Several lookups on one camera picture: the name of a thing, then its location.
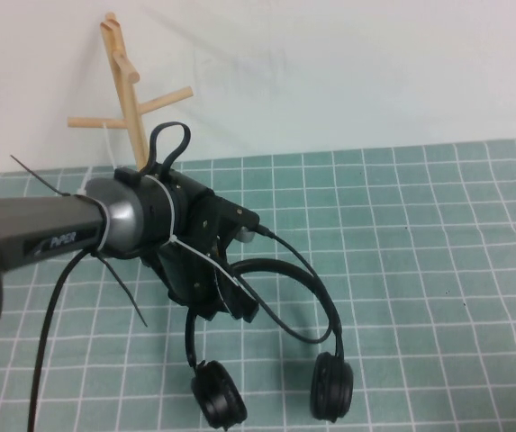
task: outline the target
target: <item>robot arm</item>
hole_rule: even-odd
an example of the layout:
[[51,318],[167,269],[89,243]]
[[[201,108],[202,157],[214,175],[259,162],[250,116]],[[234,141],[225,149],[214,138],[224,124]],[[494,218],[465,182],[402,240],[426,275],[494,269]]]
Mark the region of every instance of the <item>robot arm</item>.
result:
[[[175,125],[184,128],[182,143],[158,164],[156,138]],[[140,172],[118,168],[113,178],[89,181],[86,195],[0,199],[0,316],[5,272],[82,249],[64,269],[46,312],[34,368],[29,431],[35,423],[43,353],[59,292],[71,269],[90,252],[107,266],[104,257],[140,258],[165,284],[169,298],[188,308],[186,358],[195,373],[192,391],[212,427],[227,430],[247,417],[225,368],[215,361],[196,361],[195,318],[212,320],[220,311],[251,322],[261,308],[286,333],[308,344],[320,344],[333,333],[335,353],[319,354],[314,366],[311,411],[315,418],[332,422],[348,412],[353,373],[345,359],[339,315],[321,278],[297,250],[261,226],[255,212],[171,169],[189,139],[183,123],[164,123],[151,133],[148,164]],[[256,233],[287,248],[305,270],[270,258],[230,264],[226,253],[230,243],[251,241]],[[287,326],[243,277],[256,272],[285,275],[308,288],[328,315],[326,332],[311,338]],[[118,282],[129,293],[121,279]]]
[[0,317],[5,272],[99,244],[99,205],[76,196],[0,199]]

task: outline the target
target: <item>black headphones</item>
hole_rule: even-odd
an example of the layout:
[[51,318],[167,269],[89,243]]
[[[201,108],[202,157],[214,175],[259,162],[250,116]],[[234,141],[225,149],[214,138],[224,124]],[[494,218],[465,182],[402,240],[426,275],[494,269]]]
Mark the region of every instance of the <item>black headphones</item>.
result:
[[[295,333],[283,323],[280,327],[303,342],[312,344],[321,343],[331,332],[334,333],[335,354],[321,353],[315,362],[310,392],[310,411],[318,420],[335,422],[338,418],[344,417],[351,404],[354,375],[351,366],[344,359],[338,312],[320,278],[316,274],[308,274],[296,265],[269,258],[249,259],[225,266],[252,296],[254,296],[253,289],[241,275],[254,272],[277,273],[291,277],[315,295],[330,321],[324,336],[319,339],[309,339]],[[259,302],[262,308],[266,307],[265,303]],[[195,312],[189,309],[186,319],[186,356],[187,362],[195,372],[191,383],[192,392],[210,426],[227,430],[244,421],[248,416],[248,411],[235,383],[222,364],[216,361],[197,363],[195,355],[196,317]]]

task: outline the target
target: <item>black wire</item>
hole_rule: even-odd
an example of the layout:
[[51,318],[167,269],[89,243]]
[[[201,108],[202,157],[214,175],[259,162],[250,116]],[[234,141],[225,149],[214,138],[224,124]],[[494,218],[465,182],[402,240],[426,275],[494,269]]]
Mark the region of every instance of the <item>black wire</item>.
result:
[[186,316],[186,357],[190,367],[197,367],[197,356],[195,354],[195,319],[197,315],[192,309],[187,310]]
[[[256,273],[256,272],[265,272],[265,273],[274,273],[278,275],[284,275],[291,279],[294,279],[299,284],[305,286],[308,290],[312,292],[313,295],[316,296],[321,306],[323,307],[324,312],[328,316],[329,325],[326,333],[323,335],[324,340],[330,335],[333,330],[336,336],[336,356],[344,356],[343,350],[343,341],[341,338],[341,322],[339,321],[339,314],[336,311],[336,308],[331,301],[331,297],[328,294],[325,286],[319,280],[315,279],[311,274],[298,267],[297,265],[293,265],[287,263],[286,261],[282,261],[279,259],[273,258],[251,258],[243,261],[239,261],[231,265],[232,272],[236,275],[240,283],[244,286],[244,288],[248,289],[245,280],[240,277],[240,275],[244,275],[246,273]],[[261,299],[256,298],[256,301],[260,303],[262,307],[263,304],[260,301]],[[305,343],[310,343],[309,341],[304,341],[302,338],[298,337],[299,340],[302,340]]]
[[326,329],[325,333],[317,338],[311,338],[304,335],[299,334],[295,330],[293,330],[291,327],[289,327],[287,324],[285,324],[282,319],[280,319],[276,313],[267,305],[267,303],[262,299],[259,294],[251,287],[251,285],[246,282],[246,280],[239,274],[233,271],[233,275],[240,281],[240,283],[243,285],[243,287],[246,289],[246,291],[256,300],[256,302],[259,303],[261,308],[266,312],[267,315],[288,335],[292,336],[293,338],[296,338],[297,340],[304,342],[305,344],[311,344],[311,345],[318,345],[327,338],[330,337],[331,331],[332,331],[332,325],[331,320],[328,323],[328,328]]
[[260,234],[264,237],[269,237],[270,239],[273,239],[275,241],[277,241],[280,245],[284,246],[287,250],[289,250],[290,252],[292,252],[292,254],[294,254],[294,256],[300,260],[300,262],[303,264],[303,266],[305,268],[308,269],[308,271],[312,274],[313,277],[315,277],[319,282],[320,284],[323,285],[323,282],[321,281],[321,278],[318,276],[318,274],[315,272],[315,270],[313,269],[313,267],[310,265],[310,263],[308,263],[308,261],[303,257],[302,254],[300,254],[296,249],[295,247],[293,247],[292,245],[290,245],[287,241],[285,241],[283,238],[277,236],[277,234],[264,227],[263,225],[259,225],[256,229],[256,232],[257,234]]
[[74,269],[79,261],[81,261],[86,255],[89,254],[88,249],[84,249],[80,251],[77,255],[73,257],[71,261],[68,262],[68,265],[63,269],[61,275],[59,276],[58,281],[56,282],[56,286],[53,289],[53,293],[51,294],[50,303],[48,304],[48,309],[45,312],[45,318],[43,319],[43,325],[41,326],[41,334],[40,334],[40,343],[38,345],[38,353],[35,357],[35,367],[33,368],[33,379],[32,379],[32,393],[30,395],[30,416],[27,421],[27,430],[28,432],[33,432],[35,427],[35,411],[38,406],[38,393],[40,391],[40,379],[41,379],[41,367],[43,366],[43,356],[45,354],[45,346],[48,342],[48,335],[50,333],[50,325],[51,319],[53,317],[53,312],[56,309],[56,304],[58,304],[59,294],[61,293],[61,289],[63,288],[64,283],[68,279],[69,274]]

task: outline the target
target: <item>wooden peg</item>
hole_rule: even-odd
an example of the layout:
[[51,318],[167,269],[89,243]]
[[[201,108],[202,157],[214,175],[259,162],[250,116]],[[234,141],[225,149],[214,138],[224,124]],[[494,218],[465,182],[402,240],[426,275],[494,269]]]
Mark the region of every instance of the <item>wooden peg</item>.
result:
[[138,74],[138,71],[135,70],[135,67],[128,60],[127,56],[123,52],[116,49],[112,53],[112,55],[113,55],[113,59],[117,63],[117,66],[120,67],[120,70],[122,71],[122,75],[125,79],[130,81],[130,83],[132,83],[132,84],[136,84],[138,81],[140,81],[140,74]]
[[68,117],[69,128],[127,129],[123,119],[101,119],[98,117]]
[[164,106],[183,101],[184,99],[192,97],[193,95],[194,92],[192,91],[192,87],[184,87],[180,90],[176,90],[175,92],[164,94],[163,96],[156,97],[155,99],[141,103],[140,114],[151,113],[152,111],[155,111]]
[[194,92],[191,87],[185,87],[146,103],[138,103],[133,85],[140,81],[140,74],[128,59],[122,27],[117,22],[115,13],[110,12],[105,15],[105,21],[100,23],[100,30],[104,39],[105,53],[112,70],[113,83],[122,107],[123,119],[68,117],[68,127],[103,128],[105,126],[108,129],[126,129],[137,166],[142,168],[148,161],[149,152],[141,119],[142,114],[184,100],[193,96]]

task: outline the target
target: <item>table surface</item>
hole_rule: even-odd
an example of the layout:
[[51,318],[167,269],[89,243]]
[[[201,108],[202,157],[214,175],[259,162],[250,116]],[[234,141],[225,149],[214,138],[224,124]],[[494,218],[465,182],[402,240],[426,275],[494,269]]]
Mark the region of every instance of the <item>table surface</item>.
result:
[[[222,361],[248,407],[235,430],[516,430],[516,141],[178,163],[303,251],[327,283],[355,374],[349,414],[311,418],[315,357],[261,311],[252,324],[198,322],[198,357]],[[75,192],[87,168],[43,173]],[[107,176],[111,168],[92,168]],[[0,197],[50,196],[0,175]],[[272,241],[230,260],[291,257]],[[8,274],[0,321],[0,431],[25,430],[50,292],[69,256]],[[113,261],[144,328],[104,266],[84,260],[54,316],[39,431],[212,430],[190,392],[186,311],[138,261]],[[307,290],[259,275],[255,288],[309,335],[326,319]]]

